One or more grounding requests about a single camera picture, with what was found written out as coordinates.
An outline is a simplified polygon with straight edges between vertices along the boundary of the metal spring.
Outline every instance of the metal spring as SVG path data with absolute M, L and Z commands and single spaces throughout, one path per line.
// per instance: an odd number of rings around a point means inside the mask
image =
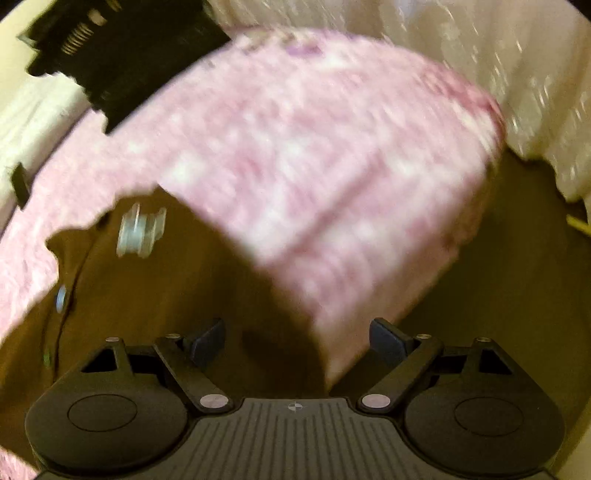
M 61 46 L 63 53 L 74 55 L 84 43 L 93 35 L 93 31 L 83 22 L 80 22 L 76 28 L 68 35 L 66 41 Z

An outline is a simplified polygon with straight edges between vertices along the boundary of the white curtain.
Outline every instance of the white curtain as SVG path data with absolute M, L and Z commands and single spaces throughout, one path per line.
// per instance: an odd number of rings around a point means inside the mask
M 509 146 L 544 158 L 591 212 L 591 23 L 567 0 L 210 0 L 228 27 L 293 25 L 384 37 L 493 93 Z

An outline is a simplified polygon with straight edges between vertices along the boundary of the yellow cable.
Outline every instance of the yellow cable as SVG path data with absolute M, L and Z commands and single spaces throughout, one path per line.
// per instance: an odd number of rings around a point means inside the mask
M 584 221 L 579 220 L 572 215 L 566 216 L 566 223 L 568 223 L 571 227 L 576 228 L 579 232 L 591 236 L 591 225 L 588 223 L 585 223 Z

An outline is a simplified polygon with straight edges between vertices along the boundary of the screw head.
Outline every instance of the screw head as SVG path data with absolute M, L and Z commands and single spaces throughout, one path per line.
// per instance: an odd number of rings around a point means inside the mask
M 204 395 L 199 400 L 199 403 L 205 408 L 222 408 L 225 407 L 230 400 L 225 395 L 219 393 L 211 393 Z
M 379 409 L 390 405 L 390 399 L 386 395 L 373 393 L 366 395 L 361 399 L 361 403 L 367 408 Z

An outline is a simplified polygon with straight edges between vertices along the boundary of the ribbed black surface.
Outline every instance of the ribbed black surface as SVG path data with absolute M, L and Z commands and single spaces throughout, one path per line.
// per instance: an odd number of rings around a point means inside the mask
M 358 415 L 339 398 L 297 403 L 303 408 L 294 411 L 291 400 L 246 400 L 235 413 L 205 418 L 175 454 L 126 479 L 456 479 L 416 457 L 388 420 Z

